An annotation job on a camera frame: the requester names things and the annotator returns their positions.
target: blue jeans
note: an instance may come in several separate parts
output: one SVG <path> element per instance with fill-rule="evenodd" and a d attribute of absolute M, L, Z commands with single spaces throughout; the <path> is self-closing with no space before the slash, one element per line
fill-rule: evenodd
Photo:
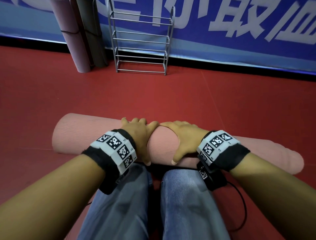
<path fill-rule="evenodd" d="M 152 183 L 144 166 L 133 164 L 110 195 L 97 191 L 78 240 L 145 240 L 148 188 Z M 229 240 L 212 193 L 195 170 L 166 172 L 161 183 L 164 240 Z"/>

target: person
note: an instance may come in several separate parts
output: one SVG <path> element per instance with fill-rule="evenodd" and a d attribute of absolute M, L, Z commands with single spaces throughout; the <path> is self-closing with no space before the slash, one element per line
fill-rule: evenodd
<path fill-rule="evenodd" d="M 146 144 L 158 125 L 147 125 L 144 118 L 122 119 L 121 129 L 133 138 L 137 156 L 146 165 Z M 195 152 L 209 132 L 188 122 L 160 125 L 179 138 L 174 165 Z M 316 239 L 316 190 L 252 153 L 229 172 L 285 239 Z M 0 206 L 0 239 L 64 239 L 107 174 L 87 155 L 76 156 Z M 134 163 L 110 195 L 98 190 L 78 239 L 147 239 L 150 181 L 145 167 Z M 196 170 L 165 174 L 161 215 L 163 239 L 229 239 L 212 194 Z"/>

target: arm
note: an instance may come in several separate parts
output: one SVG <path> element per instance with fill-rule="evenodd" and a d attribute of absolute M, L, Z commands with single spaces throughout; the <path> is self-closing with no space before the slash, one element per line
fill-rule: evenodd
<path fill-rule="evenodd" d="M 137 156 L 150 164 L 147 142 L 159 125 L 146 119 L 122 119 L 136 144 Z M 47 174 L 0 206 L 1 240 L 64 239 L 106 175 L 81 154 Z"/>
<path fill-rule="evenodd" d="M 187 122 L 160 125 L 170 128 L 179 138 L 173 165 L 185 154 L 194 153 L 209 132 Z M 315 189 L 252 153 L 230 173 L 286 239 L 316 239 Z"/>

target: person's left hand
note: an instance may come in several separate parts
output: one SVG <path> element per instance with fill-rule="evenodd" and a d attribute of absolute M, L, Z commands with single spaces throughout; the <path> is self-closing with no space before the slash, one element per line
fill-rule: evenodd
<path fill-rule="evenodd" d="M 122 118 L 121 129 L 128 132 L 136 144 L 136 154 L 147 166 L 151 164 L 149 152 L 147 152 L 147 142 L 156 129 L 159 126 L 159 122 L 154 121 L 146 125 L 146 119 L 134 118 L 131 122 L 128 122 L 124 117 Z"/>

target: denim pants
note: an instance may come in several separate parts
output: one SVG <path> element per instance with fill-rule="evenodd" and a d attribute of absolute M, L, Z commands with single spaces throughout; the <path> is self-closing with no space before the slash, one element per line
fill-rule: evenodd
<path fill-rule="evenodd" d="M 105 195 L 97 191 L 78 240 L 145 240 L 148 188 L 146 168 L 133 164 L 117 188 Z M 195 170 L 166 172 L 161 183 L 163 240 L 229 240 L 212 193 Z"/>

